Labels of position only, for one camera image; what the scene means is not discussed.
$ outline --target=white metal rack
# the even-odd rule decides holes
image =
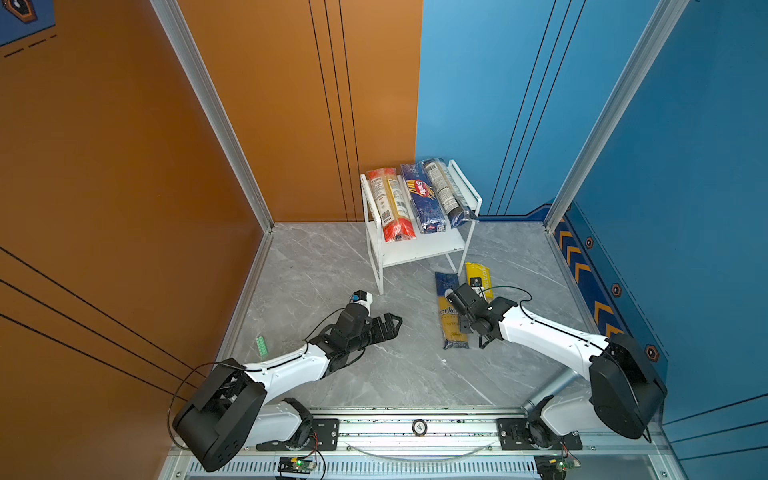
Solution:
[[[482,198],[480,198],[477,190],[475,190],[472,184],[469,183],[467,177],[464,176],[461,169],[453,160],[448,164],[448,175],[453,178],[455,184],[462,192],[469,208],[475,212],[475,215],[479,215]],[[398,180],[400,180],[403,193],[409,195],[406,193],[408,192],[408,187],[402,179],[402,175],[398,175]],[[373,276],[376,278],[376,285],[379,288],[380,295],[384,294],[384,268],[388,266],[395,266],[400,265],[401,263],[415,262],[425,258],[445,255],[448,262],[451,264],[453,271],[457,274],[461,274],[462,269],[464,268],[464,259],[467,257],[469,242],[472,240],[472,233],[475,231],[477,220],[471,220],[472,225],[469,227],[469,233],[467,234],[466,240],[457,228],[448,228],[445,232],[422,234],[416,225],[416,216],[411,208],[411,202],[407,201],[406,206],[408,207],[408,213],[414,223],[413,230],[416,233],[416,238],[387,243],[384,241],[382,219],[379,216],[379,211],[376,209],[376,202],[373,200],[373,194],[371,193],[371,188],[365,175],[360,175],[360,184],[362,186],[362,208],[366,222],[368,257],[371,260]],[[369,211],[373,220],[368,220]],[[462,261],[459,263],[458,269],[456,269],[456,265],[454,265],[450,255],[455,252],[462,252]]]

